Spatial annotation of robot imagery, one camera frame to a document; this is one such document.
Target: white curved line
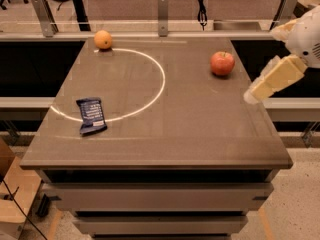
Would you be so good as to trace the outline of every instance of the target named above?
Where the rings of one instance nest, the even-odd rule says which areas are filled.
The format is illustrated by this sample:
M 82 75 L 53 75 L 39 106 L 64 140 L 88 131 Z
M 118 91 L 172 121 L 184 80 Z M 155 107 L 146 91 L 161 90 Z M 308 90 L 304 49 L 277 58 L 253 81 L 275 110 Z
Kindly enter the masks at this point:
M 121 120 L 123 118 L 136 115 L 136 114 L 140 113 L 141 111 L 147 109 L 148 107 L 150 107 L 160 97 L 160 95 L 162 94 L 162 92 L 164 90 L 164 86 L 165 86 L 165 83 L 166 83 L 166 75 L 164 73 L 164 70 L 163 70 L 162 66 L 160 65 L 160 63 L 158 61 L 156 61 L 151 56 L 149 56 L 149 55 L 147 55 L 147 54 L 145 54 L 143 52 L 138 52 L 138 51 L 131 50 L 131 49 L 113 48 L 113 50 L 114 51 L 123 51 L 123 52 L 136 53 L 136 54 L 142 55 L 142 56 L 150 59 L 151 61 L 153 61 L 161 71 L 161 74 L 162 74 L 162 85 L 161 85 L 161 88 L 160 88 L 159 92 L 157 93 L 157 95 L 149 103 L 147 103 L 145 106 L 143 106 L 142 108 L 140 108 L 138 110 L 135 110 L 135 111 L 133 111 L 131 113 L 125 114 L 123 116 L 119 116 L 119 117 L 115 117 L 115 118 L 111 118 L 111 119 L 106 119 L 105 122 L 113 122 L 113 121 Z M 63 113 L 63 112 L 59 111 L 58 109 L 56 109 L 54 106 L 51 106 L 51 109 L 55 113 L 65 117 L 67 119 L 70 119 L 70 120 L 73 120 L 73 121 L 77 121 L 77 122 L 82 122 L 82 119 L 75 118 L 75 117 L 72 117 L 72 116 L 68 116 L 65 113 Z

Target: blue packet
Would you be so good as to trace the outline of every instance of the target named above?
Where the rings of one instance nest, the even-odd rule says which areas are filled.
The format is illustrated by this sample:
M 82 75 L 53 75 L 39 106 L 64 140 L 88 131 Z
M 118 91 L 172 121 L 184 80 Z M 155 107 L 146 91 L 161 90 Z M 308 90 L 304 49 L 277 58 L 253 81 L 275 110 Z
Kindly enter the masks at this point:
M 84 98 L 76 102 L 80 108 L 83 120 L 80 128 L 81 134 L 94 133 L 108 128 L 104 121 L 100 98 Z

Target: red apple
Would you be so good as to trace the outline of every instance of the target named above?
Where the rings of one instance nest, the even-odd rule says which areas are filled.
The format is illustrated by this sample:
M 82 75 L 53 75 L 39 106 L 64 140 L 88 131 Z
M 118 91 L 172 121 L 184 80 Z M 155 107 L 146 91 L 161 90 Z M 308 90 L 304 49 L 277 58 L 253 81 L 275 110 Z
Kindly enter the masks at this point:
M 232 71 L 234 64 L 234 58 L 228 52 L 216 52 L 210 59 L 211 71 L 217 76 L 228 75 Z

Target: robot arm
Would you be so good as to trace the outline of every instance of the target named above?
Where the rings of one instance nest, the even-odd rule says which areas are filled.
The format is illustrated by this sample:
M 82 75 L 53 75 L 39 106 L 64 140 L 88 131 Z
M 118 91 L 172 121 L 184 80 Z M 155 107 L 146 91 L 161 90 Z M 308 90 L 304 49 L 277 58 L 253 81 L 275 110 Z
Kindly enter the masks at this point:
M 304 77 L 308 67 L 320 68 L 320 6 L 301 18 L 280 25 L 270 34 L 285 43 L 291 53 L 274 57 L 244 94 L 247 103 L 255 104 Z

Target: floor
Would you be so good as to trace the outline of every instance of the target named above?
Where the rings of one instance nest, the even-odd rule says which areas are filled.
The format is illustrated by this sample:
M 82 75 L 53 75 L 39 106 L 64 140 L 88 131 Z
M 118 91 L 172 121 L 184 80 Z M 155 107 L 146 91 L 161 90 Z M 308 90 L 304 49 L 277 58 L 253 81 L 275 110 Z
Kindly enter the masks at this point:
M 58 23 L 59 31 L 79 31 L 72 2 L 65 3 L 47 0 Z M 84 0 L 91 29 L 107 27 L 111 31 L 156 30 L 157 0 L 126 0 L 125 7 L 117 6 L 120 0 Z M 237 0 L 237 7 L 230 0 L 205 0 L 210 24 L 205 31 L 212 30 L 211 19 L 223 20 L 259 20 L 261 26 L 268 28 L 277 10 L 279 0 Z M 31 3 L 23 4 L 12 0 L 6 4 L 7 10 L 0 10 L 0 31 L 4 33 L 39 33 L 40 25 Z M 196 0 L 170 0 L 169 15 L 172 29 L 198 30 Z M 32 140 L 33 133 L 23 133 L 12 150 L 22 156 Z M 320 136 L 315 135 L 313 145 L 307 148 L 301 140 L 301 132 L 279 132 L 294 167 L 280 171 L 273 180 L 274 192 L 259 211 L 248 213 L 248 224 L 239 234 L 232 235 L 233 240 L 318 240 L 320 239 Z M 31 221 L 50 240 L 89 240 L 72 225 L 72 216 L 61 212 L 53 204 L 49 214 L 43 218 L 36 215 L 41 193 L 34 202 L 29 214 Z M 40 234 L 26 223 L 20 240 L 40 240 Z

